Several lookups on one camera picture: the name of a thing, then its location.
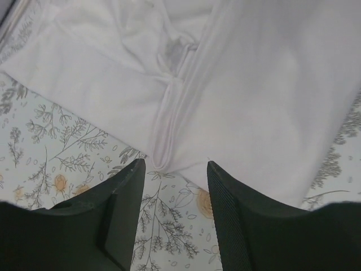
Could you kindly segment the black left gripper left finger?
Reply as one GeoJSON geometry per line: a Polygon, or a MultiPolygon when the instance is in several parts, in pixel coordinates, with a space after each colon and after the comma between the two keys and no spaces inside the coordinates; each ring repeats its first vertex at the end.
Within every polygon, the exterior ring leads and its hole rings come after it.
{"type": "Polygon", "coordinates": [[[33,211],[1,202],[2,270],[129,270],[146,164],[33,211]]]}

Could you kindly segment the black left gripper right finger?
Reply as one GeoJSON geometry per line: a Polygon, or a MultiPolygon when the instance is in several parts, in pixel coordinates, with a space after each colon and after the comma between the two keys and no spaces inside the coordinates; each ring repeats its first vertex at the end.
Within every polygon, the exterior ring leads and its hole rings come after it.
{"type": "Polygon", "coordinates": [[[359,270],[360,204],[288,206],[207,167],[224,270],[359,270]]]}

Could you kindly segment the white t shirt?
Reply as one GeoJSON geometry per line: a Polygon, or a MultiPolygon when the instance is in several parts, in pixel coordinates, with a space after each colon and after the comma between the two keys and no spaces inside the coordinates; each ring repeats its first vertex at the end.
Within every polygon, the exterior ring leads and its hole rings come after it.
{"type": "Polygon", "coordinates": [[[298,206],[360,88],[360,2],[68,1],[1,70],[159,172],[298,206]]]}

